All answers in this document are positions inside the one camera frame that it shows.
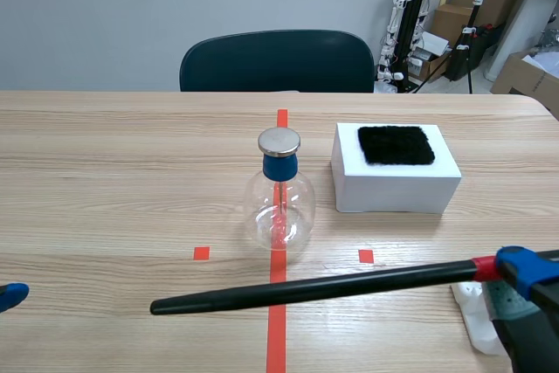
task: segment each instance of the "glass flask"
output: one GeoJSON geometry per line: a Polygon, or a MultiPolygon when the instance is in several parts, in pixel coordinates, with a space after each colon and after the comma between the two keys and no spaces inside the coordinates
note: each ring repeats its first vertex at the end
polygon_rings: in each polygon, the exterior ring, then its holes
{"type": "Polygon", "coordinates": [[[259,136],[263,169],[246,185],[245,227],[260,246],[301,250],[314,225],[314,188],[298,169],[300,136],[291,128],[269,128],[259,136]]]}

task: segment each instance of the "dark green chair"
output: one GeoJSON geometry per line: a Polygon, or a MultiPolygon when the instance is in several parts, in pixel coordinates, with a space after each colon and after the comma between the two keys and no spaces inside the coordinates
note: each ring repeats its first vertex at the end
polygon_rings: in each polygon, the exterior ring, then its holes
{"type": "Polygon", "coordinates": [[[180,70],[183,92],[373,92],[375,62],[347,32],[265,31],[194,45],[180,70]]]}

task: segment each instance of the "silver cap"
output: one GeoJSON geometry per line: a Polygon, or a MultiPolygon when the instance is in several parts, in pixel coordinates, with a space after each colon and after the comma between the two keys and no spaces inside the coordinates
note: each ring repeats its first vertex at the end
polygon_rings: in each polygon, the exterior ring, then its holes
{"type": "Polygon", "coordinates": [[[259,136],[259,149],[271,157],[294,155],[300,147],[300,137],[291,128],[268,128],[259,136]]]}

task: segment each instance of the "black sponge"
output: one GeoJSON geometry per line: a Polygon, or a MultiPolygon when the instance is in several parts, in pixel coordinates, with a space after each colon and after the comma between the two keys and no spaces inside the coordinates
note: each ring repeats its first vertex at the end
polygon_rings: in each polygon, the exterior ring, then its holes
{"type": "Polygon", "coordinates": [[[421,127],[361,127],[359,142],[369,165],[431,165],[435,154],[421,127]]]}

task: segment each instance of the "white wall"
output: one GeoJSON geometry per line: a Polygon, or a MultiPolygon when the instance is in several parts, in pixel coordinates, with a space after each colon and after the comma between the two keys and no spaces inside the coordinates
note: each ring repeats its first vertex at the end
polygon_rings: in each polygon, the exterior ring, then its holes
{"type": "Polygon", "coordinates": [[[377,58],[391,1],[0,0],[0,89],[178,90],[191,46],[245,31],[349,31],[377,58]]]}

